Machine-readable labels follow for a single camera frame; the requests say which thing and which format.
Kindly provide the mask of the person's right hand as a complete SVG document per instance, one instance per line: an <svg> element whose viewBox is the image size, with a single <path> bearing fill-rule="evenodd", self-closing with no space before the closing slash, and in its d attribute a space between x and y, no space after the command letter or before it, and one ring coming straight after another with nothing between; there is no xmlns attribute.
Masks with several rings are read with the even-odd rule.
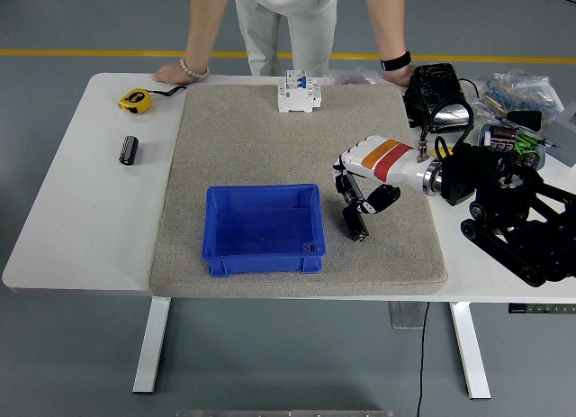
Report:
<svg viewBox="0 0 576 417"><path fill-rule="evenodd" d="M188 67L183 68L179 63L169 63L160 68L152 79L157 82L188 86L193 83L202 82L210 75L207 68L203 73L195 72Z"/></svg>

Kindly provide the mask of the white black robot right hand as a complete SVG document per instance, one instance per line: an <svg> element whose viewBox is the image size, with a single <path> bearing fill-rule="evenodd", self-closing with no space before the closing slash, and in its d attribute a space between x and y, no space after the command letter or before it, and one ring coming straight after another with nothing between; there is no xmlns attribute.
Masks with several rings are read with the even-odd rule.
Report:
<svg viewBox="0 0 576 417"><path fill-rule="evenodd" d="M377 214L400 197L402 186L425 194L425 174L433 159L418 160L419 152L405 143L372 135L341 153L332 167L337 192L346 207L358 213ZM362 195L357 177L379 186Z"/></svg>

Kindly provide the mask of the person's left hand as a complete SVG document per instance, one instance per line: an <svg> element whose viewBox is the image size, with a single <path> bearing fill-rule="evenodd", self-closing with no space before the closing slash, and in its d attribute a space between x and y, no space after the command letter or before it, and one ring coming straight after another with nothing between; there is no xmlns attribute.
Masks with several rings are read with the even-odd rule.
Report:
<svg viewBox="0 0 576 417"><path fill-rule="evenodd" d="M382 78L396 86L408 87L415 69L414 65L407 65L396 70L384 71Z"/></svg>

